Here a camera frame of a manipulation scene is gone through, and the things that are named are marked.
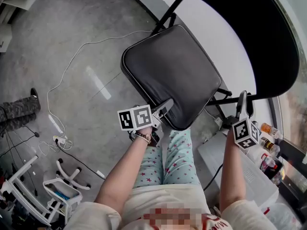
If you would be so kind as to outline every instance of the white shirt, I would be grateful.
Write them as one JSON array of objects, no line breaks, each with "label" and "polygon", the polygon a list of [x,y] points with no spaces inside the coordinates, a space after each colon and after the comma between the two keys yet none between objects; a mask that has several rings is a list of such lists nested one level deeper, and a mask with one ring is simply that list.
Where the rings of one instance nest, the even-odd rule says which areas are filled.
[{"label": "white shirt", "polygon": [[175,228],[176,221],[149,221],[161,210],[190,209],[189,225],[198,230],[276,230],[256,203],[241,200],[222,213],[222,219],[210,214],[200,185],[174,184],[139,187],[132,190],[122,216],[114,209],[98,203],[81,203],[65,230],[152,230]]}]

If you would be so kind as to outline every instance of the black chair seat cushion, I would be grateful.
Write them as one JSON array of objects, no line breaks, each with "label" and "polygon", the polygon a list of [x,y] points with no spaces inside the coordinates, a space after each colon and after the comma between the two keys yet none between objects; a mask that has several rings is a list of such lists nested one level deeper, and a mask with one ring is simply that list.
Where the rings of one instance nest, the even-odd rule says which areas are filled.
[{"label": "black chair seat cushion", "polygon": [[175,130],[190,127],[221,85],[206,52],[180,25],[129,47],[122,69],[150,104],[173,98],[166,120]]}]

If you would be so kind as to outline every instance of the concrete floor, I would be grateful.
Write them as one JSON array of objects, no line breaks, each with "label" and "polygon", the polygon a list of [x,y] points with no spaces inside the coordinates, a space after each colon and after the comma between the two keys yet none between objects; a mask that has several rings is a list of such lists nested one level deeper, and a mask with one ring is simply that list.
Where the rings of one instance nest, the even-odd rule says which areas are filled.
[{"label": "concrete floor", "polygon": [[[13,39],[8,51],[0,56],[0,102],[29,96],[31,87],[38,91],[41,111],[28,126],[37,131],[40,138],[27,142],[32,148],[22,144],[17,149],[25,161],[35,154],[39,156],[29,172],[36,173],[32,178],[42,202],[49,200],[42,187],[43,175],[55,175],[58,158],[63,158],[63,168],[68,173],[78,166],[83,168],[77,179],[92,186],[90,191],[82,191],[84,201],[93,201],[103,182],[63,152],[50,150],[45,157],[39,151],[39,141],[49,142],[53,135],[59,134],[47,109],[47,91],[59,84],[64,69],[81,44],[151,30],[154,25],[150,15],[135,0],[37,0],[29,11],[22,11],[14,20]],[[127,133],[119,128],[117,110],[145,104],[121,72],[120,58],[128,46],[148,35],[136,33],[124,39],[85,46],[66,72],[62,85],[49,95],[51,111],[62,120],[67,138],[74,143],[68,152],[104,175],[111,171],[130,144]],[[217,114],[214,107],[209,111]],[[205,112],[192,125],[195,164],[203,186],[211,175],[196,148],[217,130],[217,125]],[[26,128],[16,132],[23,140],[32,135]],[[20,142],[16,134],[10,132],[10,136],[14,144]],[[0,140],[0,145],[0,153],[8,149],[5,138]],[[12,155],[20,168],[22,161],[14,149]],[[12,170],[11,162],[10,153],[0,160],[8,171]],[[27,174],[25,179],[28,188],[33,189]]]}]

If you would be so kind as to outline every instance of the plastic bottle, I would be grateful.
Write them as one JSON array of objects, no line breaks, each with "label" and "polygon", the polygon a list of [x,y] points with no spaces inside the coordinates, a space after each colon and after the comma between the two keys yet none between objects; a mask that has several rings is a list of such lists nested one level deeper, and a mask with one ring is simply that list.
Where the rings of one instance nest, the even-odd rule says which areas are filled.
[{"label": "plastic bottle", "polygon": [[261,156],[261,159],[269,166],[269,167],[272,167],[274,169],[277,168],[277,165],[274,161],[274,159],[269,156],[268,154],[264,153],[262,156]]},{"label": "plastic bottle", "polygon": [[277,157],[278,153],[280,152],[280,147],[270,142],[270,140],[266,139],[265,137],[260,138],[259,144],[264,147],[273,157]]},{"label": "plastic bottle", "polygon": [[281,132],[278,129],[268,125],[267,123],[263,123],[260,129],[275,139],[283,139]]}]

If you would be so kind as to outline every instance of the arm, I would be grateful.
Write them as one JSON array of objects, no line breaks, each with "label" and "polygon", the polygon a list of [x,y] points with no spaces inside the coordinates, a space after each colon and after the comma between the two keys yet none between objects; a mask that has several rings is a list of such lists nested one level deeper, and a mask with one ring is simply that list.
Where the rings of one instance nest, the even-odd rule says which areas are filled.
[{"label": "arm", "polygon": [[[151,131],[151,127],[139,130],[142,134],[150,134]],[[96,203],[107,205],[121,214],[132,191],[147,145],[144,139],[136,137],[102,184]]]},{"label": "arm", "polygon": [[235,144],[232,129],[228,132],[224,154],[220,210],[223,212],[232,203],[245,199],[246,187],[239,147]]}]

